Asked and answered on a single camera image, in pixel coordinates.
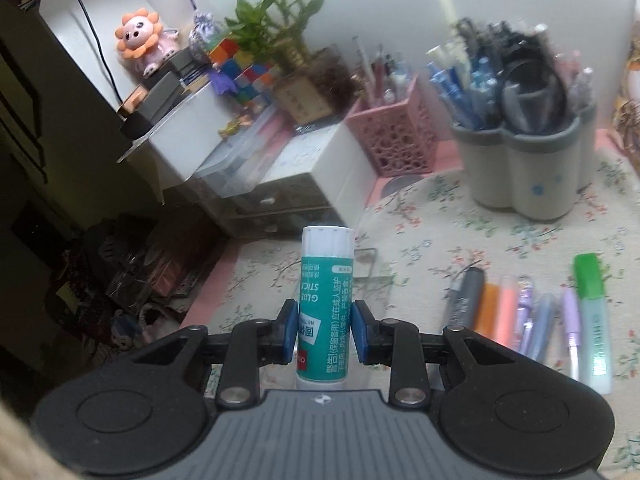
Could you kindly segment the pink highlighter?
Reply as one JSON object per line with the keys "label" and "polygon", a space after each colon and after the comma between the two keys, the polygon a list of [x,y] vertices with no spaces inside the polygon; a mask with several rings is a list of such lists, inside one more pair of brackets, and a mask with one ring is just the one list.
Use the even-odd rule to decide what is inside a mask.
{"label": "pink highlighter", "polygon": [[494,337],[495,342],[505,347],[510,347],[513,339],[519,293],[516,277],[504,276],[499,285]]}

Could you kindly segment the teal white glue stick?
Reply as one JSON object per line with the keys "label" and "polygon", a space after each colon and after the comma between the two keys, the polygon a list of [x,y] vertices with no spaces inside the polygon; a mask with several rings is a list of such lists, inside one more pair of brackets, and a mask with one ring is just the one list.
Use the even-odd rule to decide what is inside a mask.
{"label": "teal white glue stick", "polygon": [[299,389],[345,387],[354,262],[352,229],[344,226],[303,229],[296,354]]}

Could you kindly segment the orange lion toy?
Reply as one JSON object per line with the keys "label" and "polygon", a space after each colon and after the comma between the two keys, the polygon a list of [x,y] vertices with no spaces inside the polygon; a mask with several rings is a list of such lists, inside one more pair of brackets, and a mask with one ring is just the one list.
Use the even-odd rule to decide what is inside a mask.
{"label": "orange lion toy", "polygon": [[178,32],[160,22],[160,14],[141,8],[122,17],[115,30],[116,50],[142,78],[149,78],[180,50]]}

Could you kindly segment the grey pencil lead case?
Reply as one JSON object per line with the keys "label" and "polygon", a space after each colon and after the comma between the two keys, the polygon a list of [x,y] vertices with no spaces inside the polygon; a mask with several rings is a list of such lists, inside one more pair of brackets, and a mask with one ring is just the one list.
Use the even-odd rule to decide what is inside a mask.
{"label": "grey pencil lead case", "polygon": [[445,326],[473,328],[486,283],[485,271],[470,266],[462,275],[459,286],[448,296]]}

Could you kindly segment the clear plastic storage box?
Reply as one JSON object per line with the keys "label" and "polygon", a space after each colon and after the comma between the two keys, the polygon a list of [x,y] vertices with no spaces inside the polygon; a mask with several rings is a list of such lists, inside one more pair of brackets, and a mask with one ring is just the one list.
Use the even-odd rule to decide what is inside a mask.
{"label": "clear plastic storage box", "polygon": [[252,192],[291,138],[288,116],[271,105],[222,141],[195,171],[192,183],[220,198]]}

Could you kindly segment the lilac gel pen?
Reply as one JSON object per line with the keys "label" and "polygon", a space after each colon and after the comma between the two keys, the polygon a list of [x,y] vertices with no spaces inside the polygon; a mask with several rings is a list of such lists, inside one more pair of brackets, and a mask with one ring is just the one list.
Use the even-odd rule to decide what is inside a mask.
{"label": "lilac gel pen", "polygon": [[568,364],[570,364],[570,377],[579,379],[579,349],[582,344],[582,324],[580,324],[580,312],[578,298],[574,288],[564,287],[562,292],[562,315],[564,335],[568,350]]}

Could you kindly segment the glass box with label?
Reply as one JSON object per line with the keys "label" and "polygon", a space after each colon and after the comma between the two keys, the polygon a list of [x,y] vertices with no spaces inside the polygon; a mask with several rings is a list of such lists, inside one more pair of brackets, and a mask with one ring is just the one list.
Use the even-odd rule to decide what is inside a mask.
{"label": "glass box with label", "polygon": [[306,127],[324,120],[342,120],[355,101],[355,83],[336,44],[331,44],[280,78],[272,96],[280,110],[296,126]]}

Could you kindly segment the orange highlighter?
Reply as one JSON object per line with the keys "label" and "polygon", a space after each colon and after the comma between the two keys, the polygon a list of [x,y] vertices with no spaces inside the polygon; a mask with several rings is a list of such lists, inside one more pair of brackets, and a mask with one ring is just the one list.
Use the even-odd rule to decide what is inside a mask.
{"label": "orange highlighter", "polygon": [[499,286],[486,283],[484,285],[480,305],[477,308],[473,330],[489,339],[494,336]]}

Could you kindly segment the lucky bamboo plant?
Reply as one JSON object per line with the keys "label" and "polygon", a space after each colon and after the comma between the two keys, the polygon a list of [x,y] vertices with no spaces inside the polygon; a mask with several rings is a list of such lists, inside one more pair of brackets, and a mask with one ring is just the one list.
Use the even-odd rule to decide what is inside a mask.
{"label": "lucky bamboo plant", "polygon": [[326,0],[236,0],[224,24],[239,47],[257,62],[273,62],[285,73],[308,66],[316,57],[304,37],[309,21]]}

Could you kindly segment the purple sachet with tassel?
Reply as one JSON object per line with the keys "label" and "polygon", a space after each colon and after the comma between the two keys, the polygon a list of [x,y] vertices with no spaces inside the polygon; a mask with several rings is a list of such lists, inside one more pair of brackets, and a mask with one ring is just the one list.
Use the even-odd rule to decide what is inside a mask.
{"label": "purple sachet with tassel", "polygon": [[189,50],[196,62],[205,66],[209,81],[217,96],[236,96],[238,87],[231,77],[225,74],[209,57],[221,40],[221,28],[216,25],[213,15],[196,11],[193,26],[189,32]]}

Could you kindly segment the grey flower-shaped pen holder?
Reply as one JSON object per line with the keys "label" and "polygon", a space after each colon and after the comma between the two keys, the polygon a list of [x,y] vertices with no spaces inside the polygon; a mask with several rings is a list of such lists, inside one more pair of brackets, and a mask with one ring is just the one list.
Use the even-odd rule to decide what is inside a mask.
{"label": "grey flower-shaped pen holder", "polygon": [[573,208],[596,172],[597,107],[588,105],[550,136],[515,134],[506,127],[470,130],[453,125],[472,199],[548,222]]}

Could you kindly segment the white mini drawer cabinet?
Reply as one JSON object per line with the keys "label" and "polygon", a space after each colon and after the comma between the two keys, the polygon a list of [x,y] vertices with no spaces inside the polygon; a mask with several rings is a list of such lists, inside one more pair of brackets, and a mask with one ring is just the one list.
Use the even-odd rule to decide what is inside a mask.
{"label": "white mini drawer cabinet", "polygon": [[298,237],[305,226],[356,228],[378,174],[340,122],[293,138],[252,192],[224,201],[220,221],[236,238]]}

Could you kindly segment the clear plastic drawer tray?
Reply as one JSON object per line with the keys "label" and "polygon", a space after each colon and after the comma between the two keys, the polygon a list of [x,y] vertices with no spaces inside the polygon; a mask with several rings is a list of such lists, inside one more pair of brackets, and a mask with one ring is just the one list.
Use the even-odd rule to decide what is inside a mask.
{"label": "clear plastic drawer tray", "polygon": [[352,278],[356,291],[365,292],[392,284],[393,270],[376,248],[357,248]]}

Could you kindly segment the cartoon cover book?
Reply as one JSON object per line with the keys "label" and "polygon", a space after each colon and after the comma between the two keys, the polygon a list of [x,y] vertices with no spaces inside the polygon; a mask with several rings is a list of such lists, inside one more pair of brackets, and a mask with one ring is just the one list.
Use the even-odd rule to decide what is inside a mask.
{"label": "cartoon cover book", "polygon": [[639,33],[631,38],[613,113],[614,139],[629,158],[639,158]]}

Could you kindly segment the black magnifying glass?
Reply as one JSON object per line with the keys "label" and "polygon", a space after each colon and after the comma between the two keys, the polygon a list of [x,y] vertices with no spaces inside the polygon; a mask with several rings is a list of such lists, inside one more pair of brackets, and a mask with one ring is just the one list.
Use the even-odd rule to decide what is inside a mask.
{"label": "black magnifying glass", "polygon": [[562,78],[540,58],[512,61],[499,77],[498,107],[504,125],[515,134],[556,133],[567,111]]}

